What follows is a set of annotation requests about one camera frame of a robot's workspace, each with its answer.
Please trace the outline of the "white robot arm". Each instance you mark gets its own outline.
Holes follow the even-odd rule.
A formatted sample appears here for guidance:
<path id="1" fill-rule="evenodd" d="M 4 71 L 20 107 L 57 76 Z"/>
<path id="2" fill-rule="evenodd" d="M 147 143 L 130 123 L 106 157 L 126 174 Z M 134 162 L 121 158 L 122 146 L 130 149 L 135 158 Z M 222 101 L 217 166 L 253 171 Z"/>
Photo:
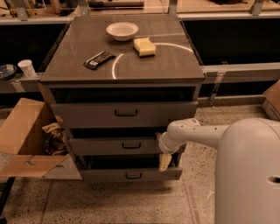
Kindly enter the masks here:
<path id="1" fill-rule="evenodd" d="M 188 142 L 217 150 L 215 224 L 280 224 L 280 122 L 249 118 L 201 126 L 194 118 L 178 120 L 157 140 L 161 172 Z"/>

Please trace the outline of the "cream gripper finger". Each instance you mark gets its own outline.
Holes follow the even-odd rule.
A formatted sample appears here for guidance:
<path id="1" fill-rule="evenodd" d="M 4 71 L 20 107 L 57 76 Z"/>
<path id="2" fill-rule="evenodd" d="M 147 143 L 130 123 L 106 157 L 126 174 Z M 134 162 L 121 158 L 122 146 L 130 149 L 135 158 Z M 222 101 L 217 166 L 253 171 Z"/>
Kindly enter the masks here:
<path id="1" fill-rule="evenodd" d="M 172 156 L 170 154 L 160 154 L 159 155 L 159 170 L 161 172 L 165 172 L 172 160 Z"/>

